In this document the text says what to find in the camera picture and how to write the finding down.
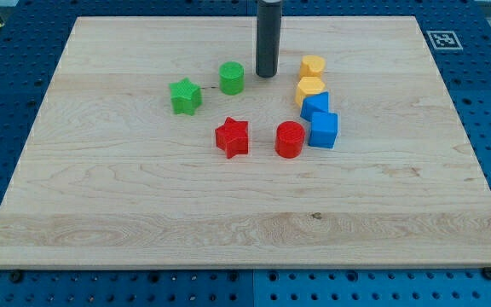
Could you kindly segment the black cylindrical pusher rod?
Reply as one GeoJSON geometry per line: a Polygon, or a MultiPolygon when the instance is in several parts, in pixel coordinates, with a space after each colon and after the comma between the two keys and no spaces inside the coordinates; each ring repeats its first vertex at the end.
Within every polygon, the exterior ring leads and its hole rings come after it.
{"type": "Polygon", "coordinates": [[[277,73],[282,7],[282,0],[257,2],[256,74],[261,78],[272,78],[277,73]]]}

